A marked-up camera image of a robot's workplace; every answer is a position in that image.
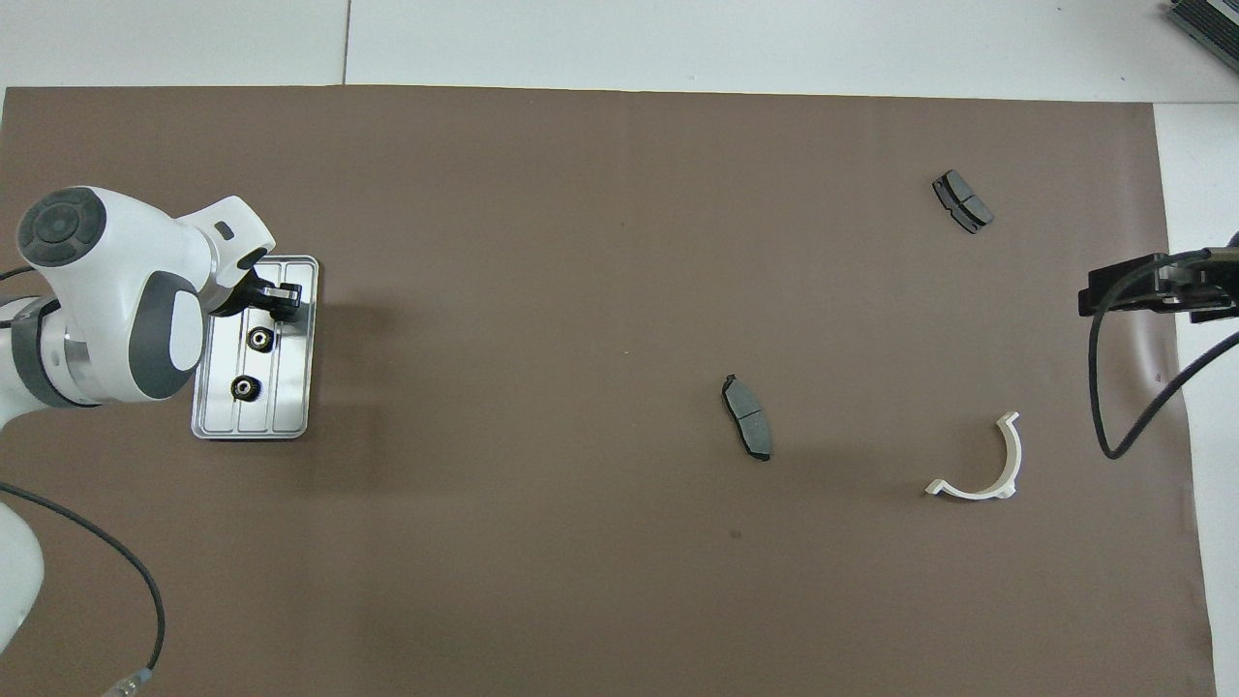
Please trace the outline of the grey ribbed device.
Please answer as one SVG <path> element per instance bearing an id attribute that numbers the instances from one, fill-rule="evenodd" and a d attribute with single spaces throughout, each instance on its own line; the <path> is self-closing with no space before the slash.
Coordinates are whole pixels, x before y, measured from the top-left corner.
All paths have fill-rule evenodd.
<path id="1" fill-rule="evenodd" d="M 1167 17 L 1239 74 L 1239 0 L 1170 0 Z"/>

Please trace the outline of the brown table mat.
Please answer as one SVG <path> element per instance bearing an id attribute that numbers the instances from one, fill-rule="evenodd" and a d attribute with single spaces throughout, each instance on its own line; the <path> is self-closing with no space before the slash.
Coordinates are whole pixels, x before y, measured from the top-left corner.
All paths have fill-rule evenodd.
<path id="1" fill-rule="evenodd" d="M 50 191 L 248 201 L 321 264 L 313 413 L 30 413 L 0 480 L 159 579 L 138 697 L 1212 697 L 1186 413 L 1119 462 L 1092 269 L 1163 250 L 1149 105 L 9 89 Z M 996 215 L 973 234 L 932 182 Z M 773 454 L 740 444 L 735 374 Z M 1009 500 L 960 501 L 1004 470 Z"/>

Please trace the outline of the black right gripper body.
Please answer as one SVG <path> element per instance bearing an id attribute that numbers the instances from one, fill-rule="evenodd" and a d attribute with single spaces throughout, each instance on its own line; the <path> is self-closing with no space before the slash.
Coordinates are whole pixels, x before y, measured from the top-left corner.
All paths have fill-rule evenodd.
<path id="1" fill-rule="evenodd" d="M 1181 262 L 1181 300 L 1189 322 L 1239 318 L 1239 248 L 1204 248 L 1208 258 Z"/>

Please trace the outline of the silver metal tray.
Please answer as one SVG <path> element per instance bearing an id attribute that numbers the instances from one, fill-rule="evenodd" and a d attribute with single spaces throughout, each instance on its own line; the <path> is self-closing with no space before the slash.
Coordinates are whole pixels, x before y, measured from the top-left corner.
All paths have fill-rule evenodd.
<path id="1" fill-rule="evenodd" d="M 300 284 L 301 308 L 294 322 L 276 322 L 256 306 L 234 317 L 207 321 L 191 411 L 191 431 L 199 439 L 296 439 L 307 430 L 318 261 L 273 255 L 258 260 L 253 270 L 266 284 Z M 253 352 L 245 345 L 247 332 L 256 326 L 274 331 L 273 352 Z M 230 381 L 240 375 L 260 380 L 261 396 L 255 402 L 230 397 Z"/>

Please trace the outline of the long dark grey brake pad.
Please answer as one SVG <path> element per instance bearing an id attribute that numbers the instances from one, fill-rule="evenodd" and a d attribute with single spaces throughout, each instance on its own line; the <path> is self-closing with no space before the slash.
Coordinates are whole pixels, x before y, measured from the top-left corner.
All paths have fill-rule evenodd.
<path id="1" fill-rule="evenodd" d="M 769 462 L 773 454 L 769 420 L 746 383 L 735 374 L 724 379 L 721 396 L 732 423 L 738 431 L 740 444 L 757 462 Z"/>

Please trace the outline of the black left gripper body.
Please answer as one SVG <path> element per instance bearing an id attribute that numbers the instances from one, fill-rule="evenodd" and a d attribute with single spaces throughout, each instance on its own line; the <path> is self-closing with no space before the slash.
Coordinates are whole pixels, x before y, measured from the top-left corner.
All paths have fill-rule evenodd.
<path id="1" fill-rule="evenodd" d="M 260 277 L 254 272 L 247 272 L 240 281 L 223 296 L 221 303 L 208 310 L 209 317 L 225 318 L 240 314 L 244 310 L 252 308 L 254 300 L 260 295 Z"/>

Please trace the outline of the white curved plastic bracket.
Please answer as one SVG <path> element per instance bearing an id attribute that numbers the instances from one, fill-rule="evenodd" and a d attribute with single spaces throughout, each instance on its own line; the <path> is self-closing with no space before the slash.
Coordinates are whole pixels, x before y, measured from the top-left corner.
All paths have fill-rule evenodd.
<path id="1" fill-rule="evenodd" d="M 1005 501 L 1017 494 L 1018 473 L 1022 470 L 1025 461 L 1023 441 L 1018 435 L 1018 418 L 1021 418 L 1018 411 L 1009 411 L 995 422 L 1001 437 L 1004 437 L 1005 459 L 1004 470 L 990 485 L 983 487 L 978 491 L 964 491 L 959 487 L 952 485 L 947 479 L 934 479 L 924 487 L 926 494 L 952 496 L 960 501 Z"/>

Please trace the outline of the short dark grey brake pad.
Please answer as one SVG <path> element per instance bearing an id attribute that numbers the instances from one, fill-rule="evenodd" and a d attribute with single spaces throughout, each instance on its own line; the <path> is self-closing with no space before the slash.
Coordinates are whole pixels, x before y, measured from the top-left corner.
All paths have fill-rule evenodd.
<path id="1" fill-rule="evenodd" d="M 965 232 L 975 234 L 994 224 L 994 212 L 957 170 L 948 170 L 935 178 L 932 189 L 952 220 Z"/>

